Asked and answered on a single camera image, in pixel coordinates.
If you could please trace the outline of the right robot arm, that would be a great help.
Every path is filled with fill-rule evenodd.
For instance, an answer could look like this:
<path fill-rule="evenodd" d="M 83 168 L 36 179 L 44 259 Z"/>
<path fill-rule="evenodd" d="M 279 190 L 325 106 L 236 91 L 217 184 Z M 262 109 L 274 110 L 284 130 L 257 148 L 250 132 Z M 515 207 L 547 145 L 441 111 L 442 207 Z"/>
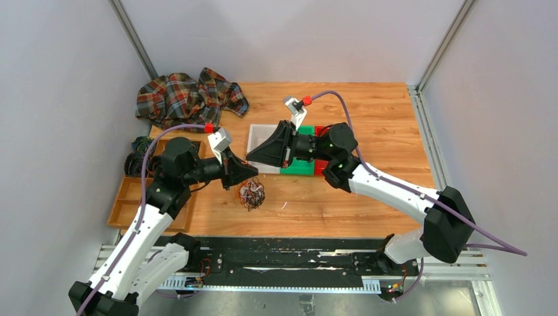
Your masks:
<path fill-rule="evenodd" d="M 451 186 L 425 188 L 379 171 L 353 154 L 358 143 L 346 123 L 314 135 L 300 134 L 294 123 L 282 120 L 247 160 L 286 168 L 293 160 L 326 161 L 324 179 L 333 188 L 378 200 L 413 218 L 421 228 L 387 236 L 376 256 L 376 266 L 394 274 L 410 259 L 431 256 L 455 263 L 472 235 L 473 217 L 461 192 Z"/>

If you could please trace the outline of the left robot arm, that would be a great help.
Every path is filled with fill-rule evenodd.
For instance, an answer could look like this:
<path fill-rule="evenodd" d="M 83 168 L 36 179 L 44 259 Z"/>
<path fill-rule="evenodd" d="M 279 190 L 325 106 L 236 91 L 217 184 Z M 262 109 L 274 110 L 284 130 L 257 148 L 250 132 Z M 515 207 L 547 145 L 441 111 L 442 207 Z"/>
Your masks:
<path fill-rule="evenodd" d="M 166 143 L 150 185 L 129 229 L 106 262 L 86 282 L 76 281 L 68 297 L 77 315 L 137 315 L 158 287 L 180 269 L 201 265 L 201 243 L 177 233 L 152 260 L 148 253 L 191 197 L 191 186 L 219 180 L 225 190 L 257 176 L 258 170 L 230 149 L 226 136 L 209 136 L 215 156 L 200 158 L 193 142 Z"/>

